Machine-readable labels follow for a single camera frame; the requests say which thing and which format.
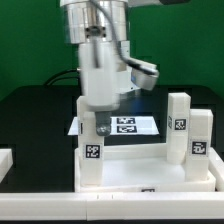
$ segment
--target qr-like code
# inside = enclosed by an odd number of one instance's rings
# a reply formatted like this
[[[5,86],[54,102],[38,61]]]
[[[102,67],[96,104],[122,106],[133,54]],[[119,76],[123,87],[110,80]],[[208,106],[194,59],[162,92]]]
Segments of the qr-like code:
[[[142,192],[156,192],[155,188],[142,189]]]
[[[186,130],[187,129],[187,120],[186,119],[176,119],[175,120],[175,130]]]
[[[117,118],[117,124],[136,124],[135,118]]]
[[[137,133],[136,126],[117,126],[117,133]]]
[[[170,116],[168,117],[168,126],[172,129],[172,118]]]
[[[101,158],[100,145],[86,145],[85,158],[86,159],[100,159]]]
[[[207,155],[207,142],[192,141],[192,155]]]

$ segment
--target green wall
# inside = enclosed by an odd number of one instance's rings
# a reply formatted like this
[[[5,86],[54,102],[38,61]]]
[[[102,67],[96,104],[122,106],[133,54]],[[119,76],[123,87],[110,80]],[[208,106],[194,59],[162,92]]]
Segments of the green wall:
[[[58,3],[1,0],[0,99],[77,67]],[[205,85],[224,97],[224,0],[131,9],[129,19],[132,56],[159,64],[160,84]]]

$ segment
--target white paper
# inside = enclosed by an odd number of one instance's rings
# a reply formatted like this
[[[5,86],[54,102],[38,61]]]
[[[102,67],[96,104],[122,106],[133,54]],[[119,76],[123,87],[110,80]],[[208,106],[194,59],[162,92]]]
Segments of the white paper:
[[[78,135],[78,118],[74,117],[68,135]],[[153,117],[112,117],[111,135],[158,135]]]

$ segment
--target black table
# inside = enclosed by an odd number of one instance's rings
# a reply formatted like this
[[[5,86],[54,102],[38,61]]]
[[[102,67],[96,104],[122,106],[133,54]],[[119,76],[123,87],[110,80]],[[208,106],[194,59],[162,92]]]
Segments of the black table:
[[[189,94],[192,97],[191,108],[212,110],[212,146],[222,157],[224,101],[202,86],[157,86],[152,92],[141,91],[140,96],[122,100],[120,109],[113,115],[152,115],[160,134],[110,136],[106,138],[105,144],[165,142],[170,92]],[[29,86],[15,90],[0,102],[0,148],[11,148],[14,161],[13,167],[0,184],[0,193],[74,191],[73,158],[77,137],[68,136],[67,133],[76,116],[75,101],[78,97],[79,89],[74,86]]]

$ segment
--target cable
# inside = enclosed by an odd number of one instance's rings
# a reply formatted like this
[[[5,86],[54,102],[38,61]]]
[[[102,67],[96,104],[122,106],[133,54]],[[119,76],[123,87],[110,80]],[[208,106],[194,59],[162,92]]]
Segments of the cable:
[[[61,80],[66,80],[66,79],[76,79],[76,80],[80,81],[79,77],[61,77],[61,78],[57,78],[57,79],[53,80],[49,85],[52,86],[54,83],[61,81]]]
[[[65,71],[62,71],[62,72],[59,72],[55,75],[53,75],[51,78],[49,78],[45,83],[44,83],[44,86],[47,86],[49,85],[50,82],[52,82],[54,79],[62,76],[62,75],[65,75],[65,74],[68,74],[68,73],[79,73],[78,69],[70,69],[70,70],[65,70]]]
[[[108,20],[108,22],[110,24],[110,27],[111,27],[112,37],[113,37],[113,40],[115,42],[116,50],[117,50],[117,53],[118,53],[120,59],[125,64],[129,65],[130,67],[132,67],[134,69],[137,69],[139,71],[142,71],[143,73],[145,73],[147,75],[155,75],[155,74],[157,74],[158,71],[156,69],[152,69],[152,68],[148,68],[146,66],[142,66],[141,64],[136,63],[135,61],[127,59],[127,58],[124,57],[124,55],[122,54],[122,51],[121,51],[121,49],[119,47],[118,36],[117,36],[116,30],[115,30],[115,26],[113,24],[111,16],[109,15],[109,13],[96,0],[89,0],[89,1],[92,3],[92,5],[95,6],[96,9],[101,11],[103,13],[103,15],[106,17],[106,19]]]

